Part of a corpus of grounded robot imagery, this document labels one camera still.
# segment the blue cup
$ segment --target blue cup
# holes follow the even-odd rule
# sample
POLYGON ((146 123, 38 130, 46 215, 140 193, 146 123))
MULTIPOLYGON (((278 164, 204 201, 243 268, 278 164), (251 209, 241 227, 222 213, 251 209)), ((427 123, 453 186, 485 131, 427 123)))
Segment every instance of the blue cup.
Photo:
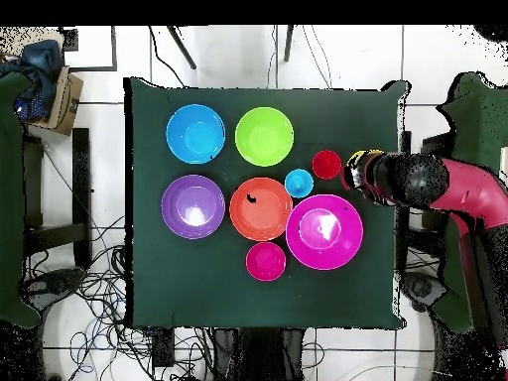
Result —
POLYGON ((313 190, 313 176, 306 170, 292 170, 284 181, 284 187, 291 197, 303 198, 313 190))

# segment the small blue bowl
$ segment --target small blue bowl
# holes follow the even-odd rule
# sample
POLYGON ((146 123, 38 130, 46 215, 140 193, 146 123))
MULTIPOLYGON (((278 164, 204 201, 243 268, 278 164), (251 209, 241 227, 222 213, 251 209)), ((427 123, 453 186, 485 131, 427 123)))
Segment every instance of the small blue bowl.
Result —
POLYGON ((166 129, 166 140, 177 158, 187 164, 204 164, 217 156, 226 138, 218 114, 204 105, 178 109, 166 129))
POLYGON ((291 197, 303 198, 313 190, 313 176, 306 170, 292 170, 284 181, 284 187, 291 197))

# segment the white tile floor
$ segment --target white tile floor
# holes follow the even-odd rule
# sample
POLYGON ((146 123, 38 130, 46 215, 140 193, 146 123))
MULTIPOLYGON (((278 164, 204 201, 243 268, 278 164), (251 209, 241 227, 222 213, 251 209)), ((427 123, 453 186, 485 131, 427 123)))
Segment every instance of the white tile floor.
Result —
MULTIPOLYGON (((327 76, 323 55, 310 26, 305 26, 319 66, 327 76)), ((208 26, 182 28, 182 38, 197 64, 191 70, 165 27, 154 27, 158 53, 179 74, 185 84, 198 87, 266 87, 270 56, 274 51, 272 26, 208 26)), ((448 130, 445 118, 435 106, 445 101, 453 78, 461 71, 481 70, 491 81, 508 82, 506 45, 483 40, 470 26, 315 26, 326 51, 332 87, 344 89, 379 89, 391 80, 403 78, 412 84, 405 113, 405 128, 413 132, 412 151, 418 152, 426 137, 448 130)), ((324 88, 313 61, 302 26, 295 29, 291 58, 283 61, 286 26, 279 26, 279 88, 324 88)), ((179 86, 173 74, 155 58, 147 27, 116 27, 118 69, 114 72, 83 71, 81 103, 75 127, 88 127, 91 142, 92 217, 102 232, 125 214, 125 145, 122 77, 140 76, 161 86, 179 86)), ((275 63, 272 63, 270 87, 275 87, 275 63)), ((68 183, 71 182, 71 140, 65 136, 31 128, 44 140, 68 183)), ((44 161, 43 210, 46 225, 71 221, 71 194, 47 159, 44 161)), ((124 241, 123 220, 104 235, 108 246, 124 241)), ((94 242, 94 252, 101 249, 94 242)), ((52 250, 44 269, 72 267, 70 247, 52 250)), ((397 332, 384 330, 325 329, 317 331, 317 342, 324 348, 322 363, 306 368, 307 381, 429 381, 434 361, 434 335, 427 315, 417 314, 404 297, 400 313, 407 326, 397 332), (393 365, 416 368, 394 368, 393 365)), ((78 297, 56 304, 48 317, 45 334, 45 360, 48 373, 69 377, 76 364, 70 353, 77 355, 81 345, 75 338, 94 316, 78 297)), ((177 335, 185 339, 192 330, 179 328, 177 335)), ((313 341, 310 329, 305 341, 313 341)), ((189 351, 178 353, 189 358, 189 351)), ((96 371, 79 372, 73 381, 97 381, 108 366, 114 349, 91 351, 86 359, 96 371)), ((321 352, 305 350, 304 366, 314 364, 321 352)), ((142 361, 145 368, 151 369, 142 361)), ((194 375, 203 374, 197 364, 194 375)), ((168 369, 164 378, 180 368, 168 369)), ((162 369, 156 370, 158 378, 162 369)), ((128 356, 118 356, 106 370, 102 381, 150 381, 138 363, 128 356)))

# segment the purple bowl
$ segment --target purple bowl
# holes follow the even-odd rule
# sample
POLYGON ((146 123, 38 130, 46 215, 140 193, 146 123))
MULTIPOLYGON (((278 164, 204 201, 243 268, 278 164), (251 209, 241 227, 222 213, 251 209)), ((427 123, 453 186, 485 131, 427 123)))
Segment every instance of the purple bowl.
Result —
POLYGON ((222 191, 202 176, 183 176, 166 189, 161 212, 168 227, 187 239, 203 238, 215 231, 226 206, 222 191))

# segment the pink bowl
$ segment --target pink bowl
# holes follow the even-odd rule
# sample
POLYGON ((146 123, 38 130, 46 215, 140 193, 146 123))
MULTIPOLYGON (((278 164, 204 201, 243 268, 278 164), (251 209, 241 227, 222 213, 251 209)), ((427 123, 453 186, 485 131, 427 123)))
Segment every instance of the pink bowl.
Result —
POLYGON ((286 268, 286 256, 277 244, 260 242, 247 253, 245 266, 254 279, 275 281, 286 268))
POLYGON ((333 194, 301 201, 286 225, 286 241, 302 264, 318 270, 345 265, 360 248, 363 225, 353 205, 333 194))

